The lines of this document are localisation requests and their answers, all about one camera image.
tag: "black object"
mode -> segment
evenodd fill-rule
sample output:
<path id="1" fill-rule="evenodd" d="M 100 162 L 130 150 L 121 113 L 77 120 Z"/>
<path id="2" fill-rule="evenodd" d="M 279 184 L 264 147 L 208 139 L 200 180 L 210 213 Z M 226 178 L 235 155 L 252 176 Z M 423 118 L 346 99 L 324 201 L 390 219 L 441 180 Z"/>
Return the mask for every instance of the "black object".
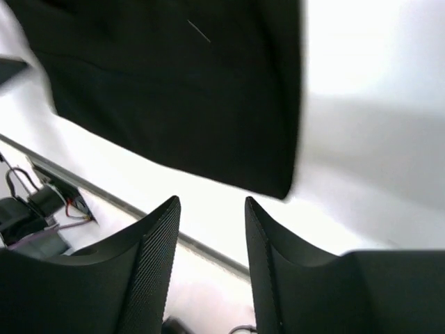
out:
<path id="1" fill-rule="evenodd" d="M 156 163 L 284 198 L 301 91 L 294 0 L 6 0 L 57 112 Z"/>
<path id="2" fill-rule="evenodd" d="M 36 240 L 30 240 L 16 247 L 14 251 L 35 259 L 47 259 L 55 255 L 61 255 L 68 251 L 70 246 L 58 234 L 49 234 Z"/>
<path id="3" fill-rule="evenodd" d="M 1 332 L 159 334 L 180 211 L 174 196 L 72 256 L 0 250 Z"/>
<path id="4" fill-rule="evenodd" d="M 71 205 L 73 207 L 78 209 L 86 216 L 89 216 L 92 219 L 94 219 L 94 216 L 90 211 L 90 208 L 87 206 L 85 200 L 83 199 L 82 195 L 79 193 L 79 191 L 75 186 L 68 184 L 61 178 L 55 176 L 53 173 L 49 172 L 48 170 L 45 170 L 44 168 L 36 166 L 35 164 L 33 164 L 33 170 L 43 184 L 51 184 L 55 186 L 60 191 L 60 193 L 64 198 L 69 198 L 71 200 Z"/>
<path id="5" fill-rule="evenodd" d="M 28 63 L 21 59 L 0 58 L 0 87 L 27 67 Z"/>
<path id="6" fill-rule="evenodd" d="M 278 224 L 252 198 L 245 224 L 258 333 L 444 333 L 445 251 L 337 257 Z"/>
<path id="7" fill-rule="evenodd" d="M 162 324 L 161 334 L 193 334 L 180 320 L 169 317 Z"/>
<path id="8" fill-rule="evenodd" d="M 66 205 L 61 196 L 47 184 L 30 195 L 28 203 L 39 210 L 44 217 L 52 216 Z"/>
<path id="9" fill-rule="evenodd" d="M 45 218 L 19 198 L 0 199 L 0 233 L 6 245 L 47 227 Z"/>

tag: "black fabric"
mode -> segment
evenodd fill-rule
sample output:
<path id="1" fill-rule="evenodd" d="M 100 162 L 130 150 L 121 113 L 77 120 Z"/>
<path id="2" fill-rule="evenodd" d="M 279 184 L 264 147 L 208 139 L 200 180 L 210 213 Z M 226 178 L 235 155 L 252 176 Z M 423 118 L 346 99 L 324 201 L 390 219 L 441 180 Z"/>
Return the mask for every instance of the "black fabric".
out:
<path id="1" fill-rule="evenodd" d="M 245 202 L 259 334 L 445 333 L 445 251 L 337 257 Z"/>
<path id="2" fill-rule="evenodd" d="M 6 0 L 59 115 L 165 166 L 277 198 L 300 107 L 297 0 Z"/>

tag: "black cloth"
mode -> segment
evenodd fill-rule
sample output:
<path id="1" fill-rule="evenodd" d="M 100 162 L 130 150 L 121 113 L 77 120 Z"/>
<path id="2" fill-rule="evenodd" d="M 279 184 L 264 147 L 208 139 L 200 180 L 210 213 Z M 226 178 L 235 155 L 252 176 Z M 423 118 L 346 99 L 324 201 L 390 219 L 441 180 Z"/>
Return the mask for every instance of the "black cloth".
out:
<path id="1" fill-rule="evenodd" d="M 296 0 L 6 0 L 60 116 L 156 163 L 284 198 Z"/>

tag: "white surface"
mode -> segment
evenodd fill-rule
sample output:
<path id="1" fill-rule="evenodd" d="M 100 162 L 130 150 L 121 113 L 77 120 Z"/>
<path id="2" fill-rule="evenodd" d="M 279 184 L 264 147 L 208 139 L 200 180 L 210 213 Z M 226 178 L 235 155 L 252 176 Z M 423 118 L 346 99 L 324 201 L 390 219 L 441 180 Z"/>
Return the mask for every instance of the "white surface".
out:
<path id="1" fill-rule="evenodd" d="M 445 1 L 306 7 L 298 186 L 287 202 L 255 198 L 333 253 L 443 247 Z M 10 23 L 0 22 L 0 53 L 30 59 Z M 3 93 L 0 133 L 145 212 L 177 194 L 181 231 L 247 265 L 247 192 L 153 164 L 54 116 L 42 78 L 34 72 Z"/>

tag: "cable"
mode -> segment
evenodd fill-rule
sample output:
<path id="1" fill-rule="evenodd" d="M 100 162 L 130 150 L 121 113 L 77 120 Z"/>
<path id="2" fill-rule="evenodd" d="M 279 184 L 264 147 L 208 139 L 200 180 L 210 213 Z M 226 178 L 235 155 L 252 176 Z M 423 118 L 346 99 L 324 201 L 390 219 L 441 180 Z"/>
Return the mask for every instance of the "cable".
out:
<path id="1" fill-rule="evenodd" d="M 89 219 L 89 215 L 85 216 L 73 216 L 70 214 L 70 206 L 72 206 L 72 200 L 68 198 L 67 204 L 65 206 L 65 215 L 69 218 L 77 218 L 77 219 Z"/>
<path id="2" fill-rule="evenodd" d="M 56 224 L 56 225 L 49 226 L 49 227 L 45 228 L 42 231 L 39 231 L 39 232 L 30 234 L 30 235 L 27 235 L 26 237 L 20 239 L 16 243 L 10 245 L 8 247 L 8 250 L 13 251 L 16 248 L 19 248 L 20 246 L 23 246 L 24 244 L 29 243 L 30 241 L 35 241 L 35 240 L 40 239 L 42 237 L 45 237 L 47 235 L 55 234 L 55 233 L 57 233 L 58 231 L 61 231 L 61 230 L 66 230 L 66 229 L 69 229 L 69 228 L 76 228 L 76 227 L 85 225 L 85 224 L 87 224 L 87 223 L 89 223 L 91 221 L 92 221 L 92 219 L 87 219 L 87 220 L 84 220 L 84 221 L 78 221 L 77 223 L 71 223 L 71 224 L 67 224 L 67 225 Z"/>
<path id="3" fill-rule="evenodd" d="M 25 186 L 25 184 L 23 183 L 22 179 L 20 179 L 19 175 L 17 175 L 16 172 L 20 172 L 22 173 L 28 180 L 28 182 L 31 184 L 31 186 L 33 186 L 33 188 L 36 191 L 39 191 L 39 188 L 35 185 L 34 181 L 31 179 L 31 176 L 29 176 L 28 172 L 26 172 L 25 170 L 19 168 L 19 167 L 12 167 L 8 164 L 9 166 L 9 170 L 6 172 L 5 174 L 5 180 L 6 180 L 6 184 L 8 185 L 9 188 L 9 192 L 11 193 L 11 197 L 16 198 L 17 194 L 15 192 L 15 187 L 14 187 L 14 183 L 11 180 L 11 173 L 14 173 L 15 177 L 19 180 L 20 183 L 22 183 L 22 186 L 25 188 L 26 192 L 30 195 L 31 192 L 28 190 L 28 188 Z"/>
<path id="4" fill-rule="evenodd" d="M 54 186 L 54 185 L 51 184 L 51 183 L 46 183 L 45 186 L 47 186 L 47 187 L 50 188 L 52 191 L 54 191 L 54 192 L 57 194 L 57 196 L 60 197 L 60 199 L 62 200 L 63 204 L 64 204 L 65 206 L 68 206 L 68 202 L 67 202 L 67 200 L 65 199 L 65 197 L 63 197 L 62 193 L 56 188 L 56 186 Z"/>
<path id="5" fill-rule="evenodd" d="M 237 326 L 234 329 L 232 329 L 229 334 L 235 334 L 240 331 L 247 331 L 249 333 L 258 333 L 257 329 L 254 326 L 244 325 L 244 326 Z"/>

